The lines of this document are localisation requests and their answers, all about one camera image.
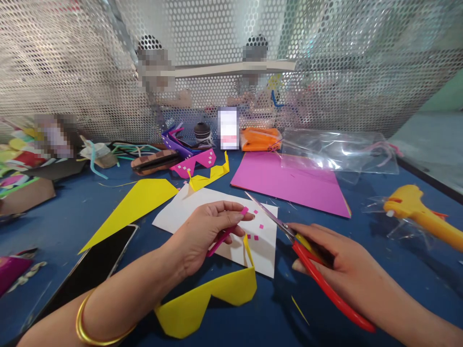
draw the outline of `yellow glue gun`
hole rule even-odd
[[[422,196],[423,192],[415,185],[400,187],[384,203],[384,210],[388,217],[412,219],[437,238],[463,252],[463,232],[423,205]]]

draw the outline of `metal mesh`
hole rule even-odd
[[[214,125],[217,107],[246,95],[242,127],[390,136],[462,67],[460,3],[1,0],[0,117],[72,113],[96,141],[155,141],[154,102],[189,90],[191,107],[162,106],[167,126]],[[191,66],[239,62],[246,44],[265,44],[268,60],[296,59],[296,70],[252,84],[242,76],[177,79],[175,92],[155,95],[138,86],[140,46]],[[0,124],[1,137],[10,132]]]

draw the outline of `fingernail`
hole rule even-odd
[[[244,216],[242,214],[235,214],[235,215],[233,215],[233,221],[235,221],[235,223],[238,224],[239,222],[241,222],[243,217]]]
[[[296,271],[301,271],[301,268],[300,268],[300,264],[297,260],[294,261],[293,265],[292,265],[292,268],[293,270],[296,270]]]

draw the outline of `gold bangle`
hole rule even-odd
[[[79,337],[79,340],[82,341],[83,343],[91,346],[109,346],[112,344],[115,344],[116,342],[121,341],[124,337],[129,335],[133,329],[135,329],[136,325],[133,326],[129,331],[126,333],[122,334],[119,337],[116,337],[115,339],[111,341],[96,341],[92,339],[88,334],[85,332],[83,328],[83,310],[85,309],[85,305],[87,304],[88,298],[90,295],[92,295],[94,290],[92,290],[87,297],[82,301],[81,306],[79,307],[79,311],[77,312],[77,318],[76,318],[76,333],[77,336]]]

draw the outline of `green wall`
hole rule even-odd
[[[456,111],[463,107],[463,69],[434,94],[420,111]]]

